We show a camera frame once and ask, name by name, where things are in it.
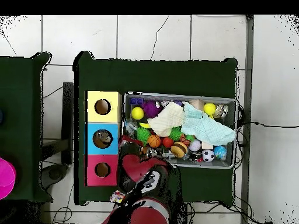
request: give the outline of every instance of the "green spiky ball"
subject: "green spiky ball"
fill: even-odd
[[[169,137],[175,142],[177,142],[178,140],[180,140],[181,135],[183,135],[183,132],[180,131],[180,127],[174,127],[171,129]]]
[[[192,142],[195,138],[193,135],[185,135],[186,140],[189,140],[190,142]]]
[[[136,131],[137,131],[137,139],[141,141],[145,146],[148,143],[148,138],[151,135],[150,131],[143,127],[138,127]]]

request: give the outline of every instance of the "green cloth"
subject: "green cloth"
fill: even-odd
[[[116,187],[84,186],[84,94],[86,90],[164,93],[170,95],[235,97],[234,58],[216,61],[128,61],[93,59],[81,52],[74,61],[75,87],[79,88],[79,167],[75,186],[80,204],[108,201]],[[232,205],[233,170],[181,167],[183,199],[220,200]]]
[[[6,200],[51,201],[39,184],[42,67],[50,54],[33,58],[0,57],[0,157],[16,169],[16,183]]]

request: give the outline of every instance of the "gray plastic bin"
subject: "gray plastic bin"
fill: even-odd
[[[124,95],[123,113],[125,118],[128,119],[131,116],[131,110],[136,105],[130,105],[130,98],[143,98],[144,100],[178,100],[188,102],[189,100],[200,99],[204,102],[212,102],[215,104],[226,104],[228,105],[228,113],[224,119],[217,118],[216,120],[232,130],[237,131],[237,120],[238,120],[238,102],[235,99],[229,98],[217,98],[217,97],[201,97],[201,96],[184,96],[174,94],[153,94],[153,93],[140,93],[140,92],[128,92]],[[122,130],[124,128],[124,120],[122,121]],[[209,169],[230,169],[235,164],[235,152],[236,152],[236,139],[226,145],[227,157],[226,160],[214,159],[212,162],[200,162],[193,163],[189,160],[183,160],[178,158],[167,159],[172,165],[180,167],[202,167]]]

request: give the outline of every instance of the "red box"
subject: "red box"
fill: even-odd
[[[109,167],[106,177],[96,174],[96,165],[105,163]],[[116,186],[116,169],[118,155],[88,155],[87,156],[87,185],[86,186]]]

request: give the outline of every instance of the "shape sorter box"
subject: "shape sorter box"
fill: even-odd
[[[119,123],[121,99],[118,92],[87,91],[87,122]]]
[[[88,155],[86,186],[116,186],[117,162],[117,155]],[[99,177],[96,174],[97,166],[102,163],[109,167],[109,174],[106,177]]]
[[[120,124],[87,123],[88,139],[85,140],[85,144],[87,142],[87,154],[88,155],[117,155],[119,152],[118,149],[119,129],[120,129]],[[113,140],[107,148],[102,148],[102,149],[98,148],[93,143],[93,135],[98,130],[105,130],[111,134]]]

